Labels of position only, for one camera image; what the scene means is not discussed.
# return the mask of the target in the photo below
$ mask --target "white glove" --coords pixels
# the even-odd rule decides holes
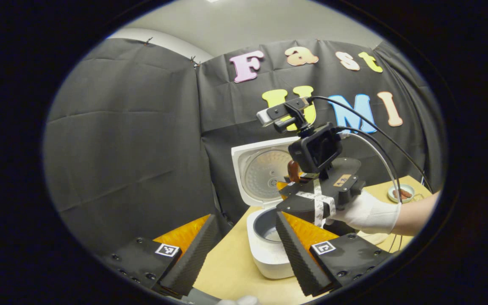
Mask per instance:
[[[259,299],[256,297],[245,295],[236,301],[233,301],[232,299],[222,299],[216,303],[216,305],[261,305],[261,303],[259,303]]]
[[[399,218],[400,206],[399,203],[385,203],[367,191],[361,191],[344,211],[336,211],[336,215],[327,218],[325,223],[330,225],[333,220],[341,220],[364,233],[390,234]]]

